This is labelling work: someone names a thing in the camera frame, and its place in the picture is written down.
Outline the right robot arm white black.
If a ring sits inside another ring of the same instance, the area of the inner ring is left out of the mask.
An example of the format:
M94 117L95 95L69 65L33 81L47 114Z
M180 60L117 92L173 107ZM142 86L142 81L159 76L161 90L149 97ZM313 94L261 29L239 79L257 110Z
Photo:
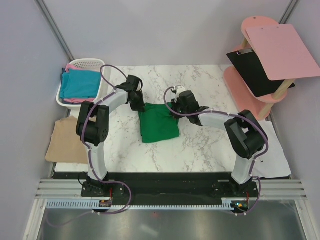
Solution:
M249 110L240 113L227 113L200 106L190 90L178 85L168 88L163 96L171 92L171 106L168 108L175 119L187 118L191 124L212 127L226 131L236 160L229 184L229 191L235 197L247 191L246 183L252 178L252 171L258 157L267 153L267 134Z

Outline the green t shirt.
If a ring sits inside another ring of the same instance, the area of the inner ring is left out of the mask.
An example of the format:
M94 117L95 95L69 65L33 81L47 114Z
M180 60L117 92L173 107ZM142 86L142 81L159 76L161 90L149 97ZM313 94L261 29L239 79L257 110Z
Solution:
M173 118L165 104L146 103L144 109L138 113L143 143L157 143L180 136L179 120Z

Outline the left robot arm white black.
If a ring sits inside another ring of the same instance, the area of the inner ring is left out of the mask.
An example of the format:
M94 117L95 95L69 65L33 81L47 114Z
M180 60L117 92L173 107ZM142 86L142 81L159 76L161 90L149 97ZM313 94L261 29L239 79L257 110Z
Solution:
M76 134L86 147L88 177L95 182L92 191L99 197L106 196L110 185L103 179L108 170L105 163L104 142L109 135L110 114L122 105L130 105L134 112L144 112L143 81L129 75L126 82L117 85L106 97L96 103L84 101L78 115Z

